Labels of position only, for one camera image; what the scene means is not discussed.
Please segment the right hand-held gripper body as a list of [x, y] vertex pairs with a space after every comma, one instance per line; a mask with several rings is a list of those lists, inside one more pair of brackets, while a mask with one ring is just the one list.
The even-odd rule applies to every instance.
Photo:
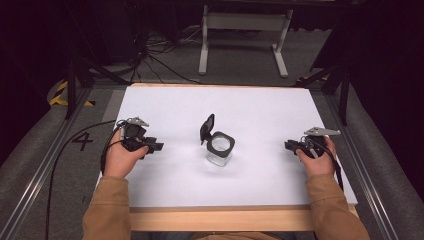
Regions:
[[304, 136], [296, 144], [295, 149], [302, 150], [310, 158], [318, 158], [326, 150], [325, 136], [340, 135], [340, 130], [313, 127], [304, 132]]

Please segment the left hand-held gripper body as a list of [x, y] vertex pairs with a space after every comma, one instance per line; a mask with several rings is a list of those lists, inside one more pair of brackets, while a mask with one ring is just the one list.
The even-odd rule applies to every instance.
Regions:
[[144, 145], [146, 127], [149, 124], [139, 117], [120, 120], [117, 127], [121, 130], [120, 140], [122, 146], [129, 152], [134, 152]]

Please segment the person's right hand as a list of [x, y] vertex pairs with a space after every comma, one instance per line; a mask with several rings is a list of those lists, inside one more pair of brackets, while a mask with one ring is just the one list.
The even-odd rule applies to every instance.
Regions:
[[326, 147], [331, 154], [324, 153], [319, 158], [309, 158], [302, 150], [297, 150], [297, 156], [303, 163], [306, 174], [309, 178], [318, 175], [334, 175], [335, 168], [333, 165], [333, 159], [336, 157], [335, 145], [329, 137], [325, 137]]

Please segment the black tripod stand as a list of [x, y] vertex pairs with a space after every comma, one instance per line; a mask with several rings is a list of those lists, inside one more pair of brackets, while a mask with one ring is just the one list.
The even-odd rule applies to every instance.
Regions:
[[94, 86], [93, 74], [91, 69], [97, 71], [100, 75], [109, 78], [118, 85], [130, 85], [130, 82], [122, 79], [115, 73], [90, 61], [89, 59], [77, 56], [73, 57], [68, 65], [65, 80], [68, 84], [68, 107], [66, 119], [69, 119], [77, 109], [77, 85], [79, 81], [83, 88], [92, 88]]
[[313, 82], [316, 82], [324, 77], [327, 78], [324, 85], [321, 87], [321, 92], [324, 95], [332, 95], [337, 89], [340, 89], [340, 98], [338, 105], [338, 115], [344, 126], [347, 125], [347, 102], [349, 94], [349, 85], [350, 85], [350, 75], [349, 75], [349, 65], [348, 64], [337, 64], [331, 66], [327, 69], [321, 70], [316, 74], [313, 74], [307, 78], [299, 78], [294, 87], [304, 88]]

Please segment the person's left hand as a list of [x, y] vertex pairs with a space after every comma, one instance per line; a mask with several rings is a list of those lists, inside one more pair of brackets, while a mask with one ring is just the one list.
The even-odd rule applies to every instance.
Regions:
[[144, 157], [149, 148], [143, 146], [136, 151], [127, 151], [120, 143], [120, 132], [116, 132], [106, 151], [106, 161], [103, 175], [125, 178], [134, 168], [139, 159]]

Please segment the clear jar with black lid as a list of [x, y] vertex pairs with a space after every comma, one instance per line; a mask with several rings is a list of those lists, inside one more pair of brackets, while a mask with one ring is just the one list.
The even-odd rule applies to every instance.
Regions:
[[206, 144], [206, 159], [219, 167], [225, 167], [232, 156], [235, 139], [223, 132], [211, 133], [215, 123], [215, 115], [210, 114], [200, 128], [200, 141]]

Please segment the aluminium floor rail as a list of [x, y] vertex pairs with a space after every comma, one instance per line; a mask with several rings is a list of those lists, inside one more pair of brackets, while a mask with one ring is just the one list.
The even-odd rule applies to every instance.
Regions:
[[399, 237], [389, 219], [386, 209], [381, 201], [374, 183], [364, 165], [359, 151], [352, 139], [347, 127], [342, 123], [338, 114], [337, 102], [331, 96], [325, 96], [327, 105], [331, 111], [333, 119], [337, 123], [337, 128], [341, 131], [341, 136], [347, 145], [350, 156], [352, 157], [353, 167], [358, 181], [361, 185], [364, 196], [376, 220], [379, 230], [384, 240], [399, 240]]
[[24, 137], [0, 169], [0, 240], [13, 240], [49, 175], [91, 89], [80, 89], [76, 108], [54, 107]]

